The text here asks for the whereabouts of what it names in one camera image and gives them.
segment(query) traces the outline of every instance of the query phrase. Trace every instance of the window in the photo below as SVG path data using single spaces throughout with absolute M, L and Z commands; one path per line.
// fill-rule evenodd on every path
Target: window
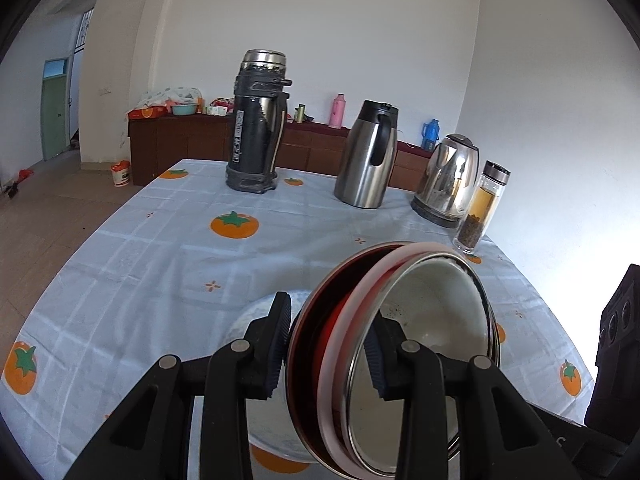
M 84 48 L 84 40 L 86 39 L 86 32 L 89 29 L 89 21 L 91 15 L 94 13 L 93 9 L 89 9 L 82 15 L 82 22 L 80 22 L 80 30 L 78 30 L 78 39 L 76 40 L 76 52 Z
M 66 74 L 66 59 L 54 59 L 53 61 L 44 62 L 42 78 L 63 74 Z

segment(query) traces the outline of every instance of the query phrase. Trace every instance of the silver kettle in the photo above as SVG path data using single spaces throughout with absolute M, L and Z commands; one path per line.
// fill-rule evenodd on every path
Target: silver kettle
M 457 227 L 474 192 L 478 165 L 478 148 L 471 140 L 448 135 L 431 155 L 411 207 L 437 225 Z
M 397 108 L 364 101 L 342 151 L 336 198 L 356 207 L 380 207 L 396 159 L 397 128 Z

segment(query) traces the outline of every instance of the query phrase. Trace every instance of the glass tea bottle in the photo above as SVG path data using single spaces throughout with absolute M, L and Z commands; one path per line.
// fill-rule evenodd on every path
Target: glass tea bottle
M 469 208 L 460 222 L 458 234 L 453 239 L 453 244 L 464 253 L 473 253 L 484 235 L 498 207 L 510 174 L 511 171 L 505 170 L 494 162 L 487 161 L 484 164 L 484 170 L 476 184 Z

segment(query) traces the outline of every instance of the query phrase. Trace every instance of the white bucket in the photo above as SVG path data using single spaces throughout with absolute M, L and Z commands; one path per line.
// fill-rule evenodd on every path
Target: white bucket
M 129 167 L 128 160 L 121 160 L 111 167 L 111 176 L 115 187 L 126 186 L 129 183 Z

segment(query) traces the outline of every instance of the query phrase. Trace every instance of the metal screw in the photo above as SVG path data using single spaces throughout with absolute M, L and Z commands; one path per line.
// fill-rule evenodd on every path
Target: metal screw
M 163 370 L 168 370 L 169 368 L 173 368 L 178 363 L 178 359 L 173 355 L 165 355 L 160 358 L 158 361 L 158 366 Z
M 409 354 L 415 354 L 420 349 L 420 343 L 408 339 L 407 341 L 402 341 L 400 347 L 405 352 L 409 352 Z
M 250 346 L 251 343 L 249 343 L 246 339 L 236 339 L 231 343 L 231 349 L 234 352 L 246 352 Z
M 491 368 L 491 365 L 493 363 L 488 357 L 477 355 L 476 357 L 474 357 L 474 364 L 481 370 L 488 370 L 489 368 Z

